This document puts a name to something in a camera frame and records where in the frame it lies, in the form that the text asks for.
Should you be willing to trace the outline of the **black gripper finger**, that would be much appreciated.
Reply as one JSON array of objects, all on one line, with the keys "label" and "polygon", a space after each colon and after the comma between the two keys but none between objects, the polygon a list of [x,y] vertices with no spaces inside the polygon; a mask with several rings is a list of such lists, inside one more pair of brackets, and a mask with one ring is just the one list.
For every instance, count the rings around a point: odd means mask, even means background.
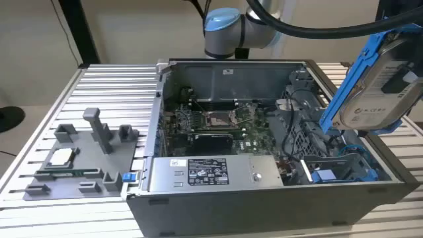
[{"label": "black gripper finger", "polygon": [[385,94],[398,94],[405,88],[416,81],[416,73],[409,64],[402,64],[398,67],[398,72],[390,78],[388,83],[382,87]]}]

